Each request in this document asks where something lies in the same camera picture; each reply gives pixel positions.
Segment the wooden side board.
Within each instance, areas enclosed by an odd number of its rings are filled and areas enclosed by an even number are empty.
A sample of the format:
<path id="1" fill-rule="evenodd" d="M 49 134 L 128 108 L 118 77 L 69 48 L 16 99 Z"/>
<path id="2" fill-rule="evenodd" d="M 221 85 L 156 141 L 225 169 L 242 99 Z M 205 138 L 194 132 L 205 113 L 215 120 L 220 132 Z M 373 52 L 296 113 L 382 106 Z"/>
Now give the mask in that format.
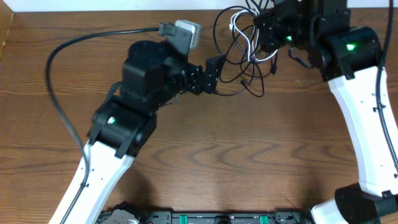
<path id="1" fill-rule="evenodd" d="M 2 57 L 9 30 L 14 19 L 14 11 L 1 0 L 0 4 L 0 56 Z"/>

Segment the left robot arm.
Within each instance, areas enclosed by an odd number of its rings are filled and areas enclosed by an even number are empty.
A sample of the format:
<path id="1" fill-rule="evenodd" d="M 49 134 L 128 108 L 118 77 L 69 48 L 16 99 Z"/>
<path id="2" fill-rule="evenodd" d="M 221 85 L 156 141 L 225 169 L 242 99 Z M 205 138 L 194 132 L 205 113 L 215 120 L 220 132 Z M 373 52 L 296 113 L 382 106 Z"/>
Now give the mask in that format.
<path id="1" fill-rule="evenodd" d="M 142 40 L 132 44 L 123 79 L 111 86 L 95 111 L 76 170 L 51 223 L 94 223 L 119 179 L 157 126 L 156 112 L 181 92 L 213 93 L 226 56 L 188 63 L 182 42 Z"/>

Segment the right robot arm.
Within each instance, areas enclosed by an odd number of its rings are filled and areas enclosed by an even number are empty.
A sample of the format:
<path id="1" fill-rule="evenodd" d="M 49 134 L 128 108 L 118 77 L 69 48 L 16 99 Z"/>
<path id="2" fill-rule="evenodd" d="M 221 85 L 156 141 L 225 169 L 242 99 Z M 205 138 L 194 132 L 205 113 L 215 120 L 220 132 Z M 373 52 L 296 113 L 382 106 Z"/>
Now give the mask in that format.
<path id="1" fill-rule="evenodd" d="M 354 147 L 358 182 L 312 207 L 303 223 L 379 223 L 397 211 L 397 125 L 384 67 L 388 44 L 352 27 L 346 1 L 276 1 L 256 15 L 261 49 L 308 53 L 336 98 Z"/>

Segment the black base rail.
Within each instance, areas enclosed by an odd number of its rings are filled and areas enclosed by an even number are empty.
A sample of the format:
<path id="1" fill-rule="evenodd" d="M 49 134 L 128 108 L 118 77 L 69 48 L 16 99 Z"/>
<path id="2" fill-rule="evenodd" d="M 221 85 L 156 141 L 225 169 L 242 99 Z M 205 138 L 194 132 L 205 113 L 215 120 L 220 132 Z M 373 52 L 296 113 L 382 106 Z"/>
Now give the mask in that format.
<path id="1" fill-rule="evenodd" d="M 307 212 L 299 210 L 276 210 L 271 212 L 175 212 L 170 208 L 144 210 L 123 202 L 101 212 L 96 223 L 138 224 L 311 224 Z"/>

